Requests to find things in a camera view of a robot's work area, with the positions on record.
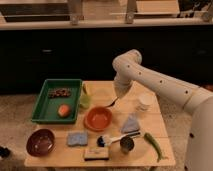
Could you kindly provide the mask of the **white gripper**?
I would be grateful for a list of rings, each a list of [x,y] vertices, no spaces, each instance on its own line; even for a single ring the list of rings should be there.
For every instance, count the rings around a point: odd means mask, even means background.
[[[118,77],[114,79],[115,94],[119,99],[122,99],[129,92],[131,87],[132,81],[130,80],[123,80]]]

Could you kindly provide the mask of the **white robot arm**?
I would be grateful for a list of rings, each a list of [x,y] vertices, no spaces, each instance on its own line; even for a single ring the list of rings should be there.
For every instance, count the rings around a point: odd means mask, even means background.
[[[123,98],[136,81],[191,114],[185,171],[213,171],[213,92],[145,68],[141,63],[142,55],[136,49],[113,59],[116,96]]]

